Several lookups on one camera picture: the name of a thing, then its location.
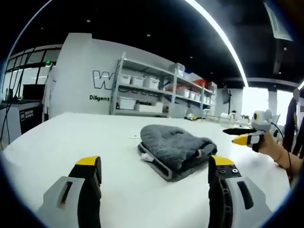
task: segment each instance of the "shelf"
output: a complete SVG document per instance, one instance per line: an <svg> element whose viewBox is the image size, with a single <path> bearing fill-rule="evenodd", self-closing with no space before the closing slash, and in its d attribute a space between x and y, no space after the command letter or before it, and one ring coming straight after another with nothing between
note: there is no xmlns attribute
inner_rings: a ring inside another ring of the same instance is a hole
<svg viewBox="0 0 304 228"><path fill-rule="evenodd" d="M204 88L204 92L207 92L207 93L209 93L209 94L211 94L211 95L214 95L214 92L212 92L211 90L206 89L206 88Z"/></svg>
<svg viewBox="0 0 304 228"><path fill-rule="evenodd" d="M191 82L191 81L188 81L188 80L186 80L185 78L182 78L182 77L177 77L177 83L183 84L186 87L197 89L199 91L202 90L202 87L199 86L198 84L196 84L194 82Z"/></svg>
<svg viewBox="0 0 304 228"><path fill-rule="evenodd" d="M131 84L119 84L119 87L136 89L139 91L147 91L147 92L152 92L152 93L156 93L156 94L172 95L172 93L169 91L163 91L163 90L159 90L159 89L150 89L150 88L140 87L140 86L131 85Z"/></svg>
<svg viewBox="0 0 304 228"><path fill-rule="evenodd" d="M174 73L168 70L164 70L129 58L124 58L123 60L123 68L143 72L149 75L174 78Z"/></svg>
<svg viewBox="0 0 304 228"><path fill-rule="evenodd" d="M140 112L136 110L126 110L126 109L116 109L115 114L136 115L136 116L161 116L161 117L168 116L168 113L149 113L149 112Z"/></svg>
<svg viewBox="0 0 304 228"><path fill-rule="evenodd" d="M181 96L181 95L177 95L177 94L176 94L176 98L180 98L180 99L183 99L183 100L186 100L186 101L191 101L191 102L195 102L195 103L200 104L200 101L196 101L196 100L193 100L193 99L191 99L191 98L184 97L184 96ZM206 102L203 102L203 105L208 105L208 106L210 106L210 104L208 104L208 103L206 103Z"/></svg>

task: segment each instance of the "black cable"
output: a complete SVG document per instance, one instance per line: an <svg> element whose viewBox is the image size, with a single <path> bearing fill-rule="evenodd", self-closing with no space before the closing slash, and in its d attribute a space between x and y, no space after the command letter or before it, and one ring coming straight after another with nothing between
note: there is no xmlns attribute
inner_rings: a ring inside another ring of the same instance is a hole
<svg viewBox="0 0 304 228"><path fill-rule="evenodd" d="M282 136L282 138L283 138L283 140L284 140L284 136L283 136L281 130L278 128L278 126L277 126L275 123L273 123L273 122L271 122L271 124L274 125L274 126L279 130L279 132L280 132L280 134L281 134L281 136ZM292 180L293 180L293 170L292 170L292 165L291 165L291 160L290 160L289 151L287 151L287 154L288 154L289 167L290 167L290 181L292 181Z"/></svg>
<svg viewBox="0 0 304 228"><path fill-rule="evenodd" d="M28 63L28 60L29 58L31 57L32 53L34 52L35 48L33 48L32 52L28 54L28 56L26 57L26 60L24 62L24 65L26 65ZM23 60L23 56L25 54L25 51L23 52L22 54L22 57L21 57L21 60L20 60L20 64L22 63L22 60ZM16 78L15 78L15 83L14 83L14 86L12 88L12 91L14 91L14 87L15 87L15 84L16 84L16 80L17 80L17 75L18 75L18 72L16 73ZM19 82L18 82L18 85L17 85L17 89L16 89L16 93L15 93L15 96L17 96L17 92L18 92L18 87L21 85L21 80L22 80L22 77L23 77L23 73L24 73L24 69L22 70L22 73L21 73L21 76L19 78ZM8 138L9 138L9 144L10 144L10 131L9 131L9 125L8 125L8 121L7 121L7 118L8 118L8 113L10 111L10 107L12 105L12 101L10 101L9 105L6 107L6 113L5 113L5 116L4 116L4 121L3 121L3 124L2 124L2 130L1 130L1 140L2 140L2 137L3 137L3 131L4 131L4 125L5 125L5 121L6 121L6 127L8 129Z"/></svg>

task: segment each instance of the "hand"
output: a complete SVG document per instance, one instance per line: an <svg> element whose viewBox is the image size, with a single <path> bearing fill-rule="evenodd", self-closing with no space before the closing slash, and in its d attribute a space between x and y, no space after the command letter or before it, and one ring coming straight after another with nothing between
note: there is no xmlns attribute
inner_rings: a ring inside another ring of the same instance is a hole
<svg viewBox="0 0 304 228"><path fill-rule="evenodd" d="M261 142L259 152L263 154L267 154L276 160L279 157L280 145L274 141L274 138L270 134L269 131L264 133L264 139Z"/></svg>

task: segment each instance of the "gray towel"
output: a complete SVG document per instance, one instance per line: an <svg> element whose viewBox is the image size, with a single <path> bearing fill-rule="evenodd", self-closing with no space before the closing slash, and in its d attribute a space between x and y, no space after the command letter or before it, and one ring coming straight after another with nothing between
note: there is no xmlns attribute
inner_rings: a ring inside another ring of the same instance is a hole
<svg viewBox="0 0 304 228"><path fill-rule="evenodd" d="M141 139L140 153L153 157L149 164L166 180L189 176L217 152L212 140L195 137L179 127L148 125L142 128Z"/></svg>

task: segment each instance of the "ceiling light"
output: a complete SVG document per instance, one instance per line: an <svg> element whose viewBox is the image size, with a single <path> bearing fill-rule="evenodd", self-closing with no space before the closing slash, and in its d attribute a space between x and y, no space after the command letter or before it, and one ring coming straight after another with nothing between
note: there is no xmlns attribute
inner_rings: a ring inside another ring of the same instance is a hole
<svg viewBox="0 0 304 228"><path fill-rule="evenodd" d="M302 89L304 86L304 81L299 85L298 89Z"/></svg>
<svg viewBox="0 0 304 228"><path fill-rule="evenodd" d="M234 58L234 61L237 64L238 70L239 70L239 72L242 76L245 87L249 87L244 69L242 67L242 64L241 64L239 58L238 58L238 55L237 55L236 51L234 50L232 44L230 43L228 37L224 33L224 31L217 24L217 22L211 17L211 15L204 8L202 8L202 6L199 5L195 0L185 0L185 1L188 2L194 9L196 9L209 22L209 24L216 30L216 32L222 38L223 42L225 43L225 45L229 49L232 57Z"/></svg>

